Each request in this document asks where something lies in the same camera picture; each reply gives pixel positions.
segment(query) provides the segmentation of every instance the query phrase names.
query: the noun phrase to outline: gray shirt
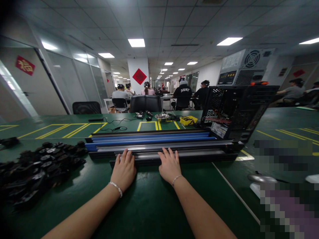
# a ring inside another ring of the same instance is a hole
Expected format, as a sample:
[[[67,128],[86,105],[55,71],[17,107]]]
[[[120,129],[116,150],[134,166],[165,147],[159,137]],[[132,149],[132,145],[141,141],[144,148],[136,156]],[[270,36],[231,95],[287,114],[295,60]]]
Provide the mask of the gray shirt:
[[[298,87],[298,86],[291,86],[285,89],[286,95],[283,97],[285,98],[291,98],[291,99],[298,99],[303,95],[305,88],[304,87]]]

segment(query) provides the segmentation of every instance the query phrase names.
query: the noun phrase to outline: yellow box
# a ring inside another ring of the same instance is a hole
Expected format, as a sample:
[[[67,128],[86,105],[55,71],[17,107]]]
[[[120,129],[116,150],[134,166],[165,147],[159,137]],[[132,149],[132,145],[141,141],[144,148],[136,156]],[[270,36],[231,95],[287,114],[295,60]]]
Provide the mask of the yellow box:
[[[197,122],[197,118],[195,118],[193,116],[184,116],[184,117],[180,117],[179,119],[180,119],[180,123],[184,126],[192,125],[192,124],[195,124]]]

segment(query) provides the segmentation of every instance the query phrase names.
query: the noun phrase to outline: red diamond sign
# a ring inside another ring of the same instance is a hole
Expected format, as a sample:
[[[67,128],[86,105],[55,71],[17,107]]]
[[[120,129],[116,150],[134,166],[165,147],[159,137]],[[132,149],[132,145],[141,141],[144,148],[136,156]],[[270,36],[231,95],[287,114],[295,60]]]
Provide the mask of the red diamond sign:
[[[133,75],[133,79],[136,80],[137,83],[140,85],[143,83],[143,81],[146,79],[146,75],[138,68],[138,70]]]

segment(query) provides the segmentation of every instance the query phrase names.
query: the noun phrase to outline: metal bowl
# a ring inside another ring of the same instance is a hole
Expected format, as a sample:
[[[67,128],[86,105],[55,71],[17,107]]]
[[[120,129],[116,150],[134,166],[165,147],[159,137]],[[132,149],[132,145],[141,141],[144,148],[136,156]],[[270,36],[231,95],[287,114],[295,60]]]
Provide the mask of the metal bowl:
[[[158,122],[166,122],[167,119],[169,118],[169,115],[167,115],[167,114],[157,114],[157,115],[155,115],[155,118],[157,118]]]

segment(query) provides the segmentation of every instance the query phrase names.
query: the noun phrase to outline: chinese character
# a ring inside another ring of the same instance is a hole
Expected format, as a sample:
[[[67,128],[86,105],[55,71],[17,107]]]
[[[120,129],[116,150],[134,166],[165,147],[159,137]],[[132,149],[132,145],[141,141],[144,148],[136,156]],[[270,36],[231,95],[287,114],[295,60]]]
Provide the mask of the chinese character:
[[[18,60],[21,70],[33,72],[32,66],[26,60]]]

